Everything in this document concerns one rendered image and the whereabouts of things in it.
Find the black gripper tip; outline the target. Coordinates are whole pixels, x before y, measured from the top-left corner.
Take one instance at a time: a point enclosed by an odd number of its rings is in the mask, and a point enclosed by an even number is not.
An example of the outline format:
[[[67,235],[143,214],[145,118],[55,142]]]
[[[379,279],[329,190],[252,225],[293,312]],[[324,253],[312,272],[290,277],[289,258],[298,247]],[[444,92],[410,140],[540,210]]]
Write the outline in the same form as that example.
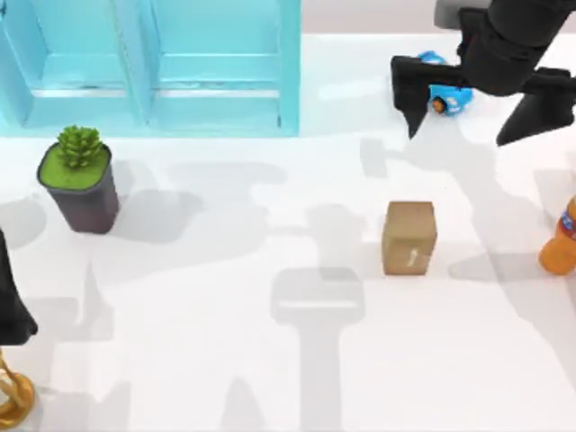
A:
[[[5,234],[0,229],[0,347],[23,346],[38,329],[17,290]]]

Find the blue toy car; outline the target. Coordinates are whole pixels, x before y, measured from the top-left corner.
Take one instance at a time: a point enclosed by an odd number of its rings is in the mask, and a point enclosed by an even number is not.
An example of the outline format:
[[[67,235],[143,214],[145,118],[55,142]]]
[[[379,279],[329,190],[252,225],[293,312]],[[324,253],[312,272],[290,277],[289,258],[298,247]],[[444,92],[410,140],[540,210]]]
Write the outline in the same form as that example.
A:
[[[418,55],[423,63],[446,65],[446,60],[433,50]],[[429,89],[430,107],[438,114],[454,117],[459,114],[473,99],[471,88],[432,84]]]

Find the light blue rack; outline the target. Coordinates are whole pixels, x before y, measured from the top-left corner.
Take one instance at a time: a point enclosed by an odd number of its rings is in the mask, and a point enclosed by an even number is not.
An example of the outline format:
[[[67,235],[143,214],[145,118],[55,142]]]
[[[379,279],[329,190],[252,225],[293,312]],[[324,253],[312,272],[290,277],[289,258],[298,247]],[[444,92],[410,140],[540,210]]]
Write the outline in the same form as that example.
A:
[[[0,137],[297,134],[302,0],[0,0]]]

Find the grey rounded box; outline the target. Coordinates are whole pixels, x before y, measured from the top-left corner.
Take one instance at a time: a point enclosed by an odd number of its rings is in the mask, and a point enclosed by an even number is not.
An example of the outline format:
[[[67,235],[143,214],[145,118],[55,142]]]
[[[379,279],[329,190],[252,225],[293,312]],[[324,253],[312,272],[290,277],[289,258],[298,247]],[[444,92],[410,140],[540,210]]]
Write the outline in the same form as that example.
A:
[[[458,13],[463,8],[487,9],[491,0],[436,0],[434,25],[439,29],[459,30]]]

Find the green plant in dark pot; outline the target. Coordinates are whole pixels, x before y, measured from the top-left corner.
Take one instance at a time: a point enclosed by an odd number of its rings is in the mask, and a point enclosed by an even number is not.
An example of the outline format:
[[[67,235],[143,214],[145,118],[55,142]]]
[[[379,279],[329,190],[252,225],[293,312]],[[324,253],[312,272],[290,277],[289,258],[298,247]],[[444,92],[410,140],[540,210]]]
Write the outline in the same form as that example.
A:
[[[44,153],[37,180],[75,232],[106,234],[120,209],[113,154],[96,128],[71,125]]]

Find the orange bottle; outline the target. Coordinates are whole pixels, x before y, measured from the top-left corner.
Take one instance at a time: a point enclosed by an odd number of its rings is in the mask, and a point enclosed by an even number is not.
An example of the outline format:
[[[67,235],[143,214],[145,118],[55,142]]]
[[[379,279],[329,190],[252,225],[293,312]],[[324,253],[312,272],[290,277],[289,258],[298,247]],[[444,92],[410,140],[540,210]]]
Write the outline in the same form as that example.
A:
[[[576,195],[568,201],[538,258],[541,267],[553,275],[567,275],[576,269]]]

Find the brown cardboard box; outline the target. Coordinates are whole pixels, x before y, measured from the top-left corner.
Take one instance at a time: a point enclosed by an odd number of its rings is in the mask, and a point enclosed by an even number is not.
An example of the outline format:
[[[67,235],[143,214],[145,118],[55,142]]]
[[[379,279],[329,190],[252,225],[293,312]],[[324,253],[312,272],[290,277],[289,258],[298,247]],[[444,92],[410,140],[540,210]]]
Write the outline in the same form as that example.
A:
[[[386,275],[424,275],[436,243],[432,202],[389,202],[381,241],[382,270]]]

